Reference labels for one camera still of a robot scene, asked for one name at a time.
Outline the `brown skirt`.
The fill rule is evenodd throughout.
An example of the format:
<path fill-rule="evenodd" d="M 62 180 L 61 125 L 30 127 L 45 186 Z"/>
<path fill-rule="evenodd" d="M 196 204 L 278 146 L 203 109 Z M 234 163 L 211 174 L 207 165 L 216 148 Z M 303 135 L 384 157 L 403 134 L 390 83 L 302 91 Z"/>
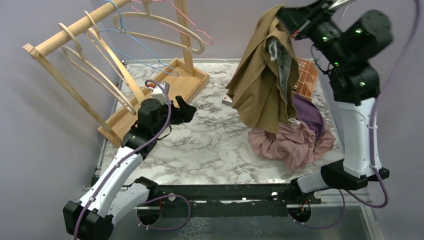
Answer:
<path fill-rule="evenodd" d="M 277 17 L 285 5 L 268 9 L 258 20 L 242 59 L 226 86 L 241 121 L 249 128 L 277 133 L 280 124 L 296 118 L 292 88 L 299 79 L 299 67 L 289 31 Z M 271 60 L 267 43 L 275 37 L 288 52 L 291 66 L 288 86 L 280 86 L 279 65 Z"/>

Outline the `pink wire hanger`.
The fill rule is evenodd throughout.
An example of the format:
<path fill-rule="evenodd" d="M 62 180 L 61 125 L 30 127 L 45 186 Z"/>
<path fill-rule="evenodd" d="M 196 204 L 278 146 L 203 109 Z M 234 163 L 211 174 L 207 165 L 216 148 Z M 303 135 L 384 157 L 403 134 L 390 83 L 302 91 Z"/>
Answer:
<path fill-rule="evenodd" d="M 209 38 L 210 39 L 210 42 L 206 42 L 206 41 L 202 41 L 204 44 L 206 44 L 206 45 L 209 45 L 209 46 L 211 46 L 213 43 L 214 43 L 214 40 L 213 40 L 213 38 L 211 37 L 211 36 L 209 36 L 206 32 L 204 32 L 204 31 L 202 31 L 202 30 L 200 30 L 198 27 L 197 27 L 197 25 L 190 19 L 190 18 L 188 18 L 188 16 L 186 15 L 186 12 L 185 12 L 185 10 L 186 10 L 186 7 L 185 7 L 185 3 L 183 3 L 183 1 L 182 0 L 179 0 L 179 1 L 177 1 L 177 0 L 175 0 L 175 3 L 173 3 L 171 0 L 168 0 L 168 2 L 175 8 L 175 10 L 179 13 L 179 15 L 181 15 L 182 17 L 184 17 L 189 23 L 191 23 L 194 27 L 195 27 L 195 30 L 198 32 L 198 33 L 202 33 L 203 35 L 205 35 L 207 38 Z M 144 6 L 146 6 L 147 4 L 146 3 L 144 3 L 144 1 L 142 0 L 142 1 L 139 1 L 139 0 L 132 0 L 130 3 L 129 3 L 129 5 L 130 5 L 130 7 L 132 8 L 132 9 L 134 9 L 135 11 L 137 11 L 137 12 L 142 12 L 141 10 L 139 10 L 138 8 L 136 8 L 136 7 L 134 7 L 133 5 L 132 5 L 132 3 L 139 3 L 139 4 L 142 4 L 142 5 L 144 5 Z"/>

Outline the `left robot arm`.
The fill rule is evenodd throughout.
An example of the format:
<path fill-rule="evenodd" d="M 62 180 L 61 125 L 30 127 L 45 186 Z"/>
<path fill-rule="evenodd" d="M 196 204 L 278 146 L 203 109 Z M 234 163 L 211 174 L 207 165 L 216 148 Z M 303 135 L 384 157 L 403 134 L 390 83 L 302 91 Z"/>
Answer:
<path fill-rule="evenodd" d="M 114 160 L 99 180 L 77 202 L 68 201 L 63 208 L 67 233 L 75 240 L 107 240 L 114 226 L 137 205 L 152 205 L 157 191 L 142 183 L 121 188 L 142 163 L 169 125 L 189 123 L 197 108 L 176 96 L 177 107 L 166 99 L 145 99 L 138 109 L 137 120 L 125 134 Z"/>

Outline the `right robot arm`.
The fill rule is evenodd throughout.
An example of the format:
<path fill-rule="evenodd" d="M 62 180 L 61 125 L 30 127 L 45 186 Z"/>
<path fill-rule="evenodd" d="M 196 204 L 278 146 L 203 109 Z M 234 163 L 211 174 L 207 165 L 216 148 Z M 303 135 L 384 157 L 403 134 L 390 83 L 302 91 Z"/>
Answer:
<path fill-rule="evenodd" d="M 355 191 L 390 175 L 378 156 L 375 102 L 380 78 L 369 60 L 392 43 L 392 24 L 386 14 L 371 9 L 341 30 L 332 16 L 345 4 L 344 0 L 318 0 L 302 7 L 284 7 L 277 13 L 293 39 L 310 39 L 330 63 L 331 69 L 324 74 L 344 130 L 343 159 L 290 182 L 288 196 L 296 204 L 318 190 Z"/>

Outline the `wooden hanger right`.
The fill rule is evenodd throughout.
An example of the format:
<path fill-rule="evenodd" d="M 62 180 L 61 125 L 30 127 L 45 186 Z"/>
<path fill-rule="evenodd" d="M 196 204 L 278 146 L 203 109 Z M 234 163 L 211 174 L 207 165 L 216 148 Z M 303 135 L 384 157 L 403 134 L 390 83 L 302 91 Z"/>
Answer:
<path fill-rule="evenodd" d="M 177 21 L 151 13 L 150 5 L 154 0 L 131 0 L 128 4 L 132 11 L 118 11 L 112 17 L 113 30 L 133 39 L 149 40 L 168 45 L 191 54 L 200 55 L 206 45 L 213 43 L 204 41 L 198 34 L 209 36 L 198 29 L 186 13 L 186 2 L 178 0 L 167 2 L 176 11 Z"/>

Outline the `wooden hanger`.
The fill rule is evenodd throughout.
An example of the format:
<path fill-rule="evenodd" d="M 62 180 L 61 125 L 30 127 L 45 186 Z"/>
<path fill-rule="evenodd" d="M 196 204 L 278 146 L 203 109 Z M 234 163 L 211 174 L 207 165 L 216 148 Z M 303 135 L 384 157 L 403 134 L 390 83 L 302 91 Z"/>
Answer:
<path fill-rule="evenodd" d="M 138 103 L 141 103 L 146 97 L 141 91 L 140 87 L 127 71 L 126 67 L 122 64 L 116 54 L 108 46 L 108 44 L 102 39 L 99 28 L 91 15 L 85 11 L 85 15 L 89 18 L 92 23 L 92 27 L 88 28 L 85 34 L 88 36 L 90 41 L 95 45 L 99 52 L 103 55 L 106 61 L 110 64 L 112 69 L 118 74 L 126 86 L 132 91 Z"/>
<path fill-rule="evenodd" d="M 87 60 L 83 54 L 82 46 L 74 34 L 63 23 L 59 22 L 58 26 L 60 29 L 64 30 L 74 42 L 75 49 L 65 45 L 61 47 L 63 54 L 70 63 L 110 92 L 131 115 L 135 116 L 137 112 L 131 102 L 102 71 Z"/>
<path fill-rule="evenodd" d="M 113 30 L 133 39 L 149 40 L 168 45 L 191 54 L 200 55 L 206 45 L 213 43 L 204 41 L 198 34 L 209 36 L 198 29 L 186 13 L 186 2 L 178 0 L 167 2 L 176 11 L 177 21 L 151 13 L 150 5 L 154 0 L 131 0 L 128 4 L 132 11 L 118 11 L 112 17 Z"/>

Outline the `pink skirt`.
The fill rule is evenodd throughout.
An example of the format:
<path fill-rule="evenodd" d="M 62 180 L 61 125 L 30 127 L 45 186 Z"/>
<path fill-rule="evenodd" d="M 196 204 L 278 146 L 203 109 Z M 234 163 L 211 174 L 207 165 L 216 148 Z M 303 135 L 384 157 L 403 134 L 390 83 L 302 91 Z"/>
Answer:
<path fill-rule="evenodd" d="M 285 169 L 291 172 L 305 168 L 324 156 L 333 149 L 336 141 L 327 123 L 324 124 L 323 135 L 316 139 L 315 131 L 304 122 L 289 126 L 281 123 L 277 133 L 253 128 L 248 132 L 248 139 L 257 156 L 283 161 Z"/>

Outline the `wooden hanger leftmost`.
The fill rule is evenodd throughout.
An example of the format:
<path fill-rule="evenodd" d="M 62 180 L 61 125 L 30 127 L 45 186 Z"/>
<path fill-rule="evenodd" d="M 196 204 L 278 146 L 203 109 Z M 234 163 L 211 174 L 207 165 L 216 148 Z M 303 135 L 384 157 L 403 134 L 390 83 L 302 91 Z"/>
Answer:
<path fill-rule="evenodd" d="M 82 46 L 74 34 L 63 23 L 59 22 L 58 26 L 60 29 L 64 30 L 74 42 L 75 49 L 65 45 L 61 47 L 63 54 L 70 63 L 110 92 L 131 115 L 135 116 L 137 112 L 131 102 L 102 71 L 87 60 L 83 54 Z"/>

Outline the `wooden clothes rack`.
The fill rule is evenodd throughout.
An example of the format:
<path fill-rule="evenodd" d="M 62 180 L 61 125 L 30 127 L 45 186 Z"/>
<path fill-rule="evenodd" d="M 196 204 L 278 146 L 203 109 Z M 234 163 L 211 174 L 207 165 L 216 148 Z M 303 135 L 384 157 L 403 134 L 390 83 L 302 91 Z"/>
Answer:
<path fill-rule="evenodd" d="M 108 1 L 94 11 L 86 12 L 84 17 L 69 26 L 59 23 L 59 32 L 39 45 L 32 46 L 31 44 L 25 44 L 23 46 L 24 50 L 34 60 L 38 61 L 98 122 L 98 131 L 115 146 L 120 146 L 123 142 L 124 135 L 137 118 L 136 114 L 141 106 L 141 102 L 145 99 L 152 98 L 153 93 L 149 87 L 143 83 L 137 83 L 134 80 L 127 67 L 118 58 L 117 52 L 113 50 L 111 45 L 106 43 L 105 37 L 107 31 L 99 28 L 100 22 L 103 19 L 111 17 L 113 30 L 135 41 L 146 39 L 182 50 L 182 58 L 176 57 L 169 63 L 160 62 L 158 73 L 154 76 L 155 81 L 170 85 L 169 97 L 171 100 L 175 100 L 177 96 L 181 96 L 186 102 L 191 102 L 210 81 L 209 75 L 194 67 L 193 64 L 193 55 L 202 54 L 205 44 L 196 31 L 189 29 L 191 21 L 188 18 L 187 6 L 184 0 L 171 1 L 171 5 L 176 10 L 177 19 L 175 21 L 153 14 L 150 9 L 151 1 L 149 0 L 142 1 L 144 7 L 142 11 L 134 9 L 130 12 L 119 13 L 121 7 L 131 4 L 131 1 L 126 0 Z M 123 20 L 127 19 L 153 20 L 163 23 L 179 32 L 180 42 L 126 30 Z M 107 61 L 107 66 L 115 71 L 122 80 L 123 85 L 127 86 L 131 91 L 131 98 L 128 98 L 109 77 L 90 62 L 90 55 L 87 51 L 83 50 L 81 43 L 78 41 L 79 35 L 88 37 L 89 41 Z M 121 104 L 121 107 L 108 119 L 100 116 L 67 79 L 47 60 L 47 56 L 58 49 L 62 51 L 65 58 L 75 68 L 83 73 L 84 81 L 93 80 L 97 82 Z"/>

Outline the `small white red box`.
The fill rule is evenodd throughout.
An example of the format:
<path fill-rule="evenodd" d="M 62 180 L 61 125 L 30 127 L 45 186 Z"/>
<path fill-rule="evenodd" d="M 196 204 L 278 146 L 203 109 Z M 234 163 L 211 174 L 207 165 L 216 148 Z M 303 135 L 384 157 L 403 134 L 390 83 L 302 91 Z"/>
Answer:
<path fill-rule="evenodd" d="M 225 93 L 223 94 L 223 96 L 222 96 L 222 99 L 221 99 L 221 102 L 222 102 L 222 104 L 224 104 L 224 105 L 226 105 L 226 106 L 232 106 L 232 104 L 233 104 L 233 101 L 232 101 L 232 99 L 230 98 L 230 96 L 228 95 L 228 93 L 229 93 L 229 91 L 228 90 L 226 90 L 225 91 Z"/>

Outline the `peach plastic file organizer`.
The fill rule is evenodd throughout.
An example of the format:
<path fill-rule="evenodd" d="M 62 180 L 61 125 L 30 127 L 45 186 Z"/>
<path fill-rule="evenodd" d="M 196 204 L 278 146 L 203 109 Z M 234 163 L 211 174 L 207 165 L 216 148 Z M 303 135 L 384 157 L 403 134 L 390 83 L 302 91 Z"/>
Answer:
<path fill-rule="evenodd" d="M 318 70 L 314 62 L 311 60 L 298 57 L 297 63 L 299 78 L 297 83 L 292 88 L 292 91 L 303 96 L 311 102 L 317 82 Z"/>

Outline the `purple garment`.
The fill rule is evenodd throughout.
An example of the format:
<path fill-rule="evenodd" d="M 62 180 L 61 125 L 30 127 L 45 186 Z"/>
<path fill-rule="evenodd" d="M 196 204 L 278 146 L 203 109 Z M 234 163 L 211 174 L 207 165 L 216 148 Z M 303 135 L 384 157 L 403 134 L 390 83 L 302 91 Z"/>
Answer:
<path fill-rule="evenodd" d="M 314 131 L 315 139 L 319 140 L 325 133 L 325 120 L 320 110 L 306 97 L 298 93 L 292 96 L 292 100 L 297 112 L 297 119 Z"/>

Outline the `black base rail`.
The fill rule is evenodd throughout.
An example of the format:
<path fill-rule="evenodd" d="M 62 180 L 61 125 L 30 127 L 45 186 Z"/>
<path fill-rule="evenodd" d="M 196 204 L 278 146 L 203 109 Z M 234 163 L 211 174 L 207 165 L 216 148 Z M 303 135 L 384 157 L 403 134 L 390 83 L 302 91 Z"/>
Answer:
<path fill-rule="evenodd" d="M 164 185 L 141 178 L 125 187 L 107 187 L 95 197 L 90 189 L 81 198 L 93 199 L 89 209 L 100 216 L 112 215 L 117 223 L 132 210 L 162 218 L 192 217 L 287 217 L 301 207 L 336 206 L 341 195 L 335 189 L 295 196 L 288 184 Z"/>

